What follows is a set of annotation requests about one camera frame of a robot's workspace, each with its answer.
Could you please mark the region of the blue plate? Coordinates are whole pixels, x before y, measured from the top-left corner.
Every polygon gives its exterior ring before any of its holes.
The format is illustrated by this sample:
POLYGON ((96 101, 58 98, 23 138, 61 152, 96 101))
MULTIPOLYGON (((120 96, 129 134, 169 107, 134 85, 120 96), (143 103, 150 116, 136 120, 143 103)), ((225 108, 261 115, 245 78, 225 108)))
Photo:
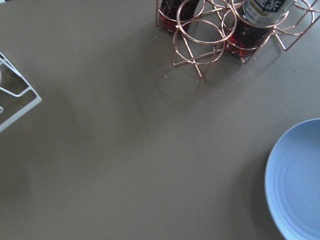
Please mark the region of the blue plate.
POLYGON ((320 238, 320 120, 288 129, 275 143, 264 175, 269 212, 286 240, 320 238))

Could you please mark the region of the dark sauce bottle middle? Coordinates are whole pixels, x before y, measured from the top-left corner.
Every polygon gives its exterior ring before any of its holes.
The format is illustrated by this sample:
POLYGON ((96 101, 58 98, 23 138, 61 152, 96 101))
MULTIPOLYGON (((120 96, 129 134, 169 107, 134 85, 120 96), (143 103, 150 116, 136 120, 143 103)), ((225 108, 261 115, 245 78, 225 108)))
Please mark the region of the dark sauce bottle middle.
MULTIPOLYGON (((160 11, 163 14, 159 14, 160 26, 169 32, 176 31, 177 13, 183 0, 163 0, 160 5, 160 11)), ((196 8, 199 4, 199 0, 189 0, 180 10, 180 21, 187 21, 195 16, 196 8)))

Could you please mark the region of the dark sauce bottle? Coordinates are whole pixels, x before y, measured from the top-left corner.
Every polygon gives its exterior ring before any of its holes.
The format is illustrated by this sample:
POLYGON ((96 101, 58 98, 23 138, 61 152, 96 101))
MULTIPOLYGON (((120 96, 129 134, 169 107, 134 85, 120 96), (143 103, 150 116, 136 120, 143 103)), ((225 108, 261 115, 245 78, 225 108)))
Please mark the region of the dark sauce bottle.
MULTIPOLYGON (((183 0, 163 0, 160 5, 160 11, 163 14, 159 14, 160 26, 169 32, 176 31, 177 13, 183 0)), ((180 10, 180 21, 187 21, 195 16, 196 8, 199 4, 199 0, 189 0, 180 10)))
POLYGON ((226 49, 240 58, 252 56, 294 3, 294 0, 245 0, 237 10, 240 17, 226 49))

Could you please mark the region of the dark sauce bottle front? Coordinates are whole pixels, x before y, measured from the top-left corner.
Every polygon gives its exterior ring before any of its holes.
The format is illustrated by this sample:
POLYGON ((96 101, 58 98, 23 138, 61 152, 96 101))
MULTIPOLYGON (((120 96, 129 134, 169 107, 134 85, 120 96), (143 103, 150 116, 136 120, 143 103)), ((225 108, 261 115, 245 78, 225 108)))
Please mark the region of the dark sauce bottle front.
POLYGON ((294 3, 294 0, 245 0, 237 10, 240 17, 226 49, 240 58, 252 56, 294 3))

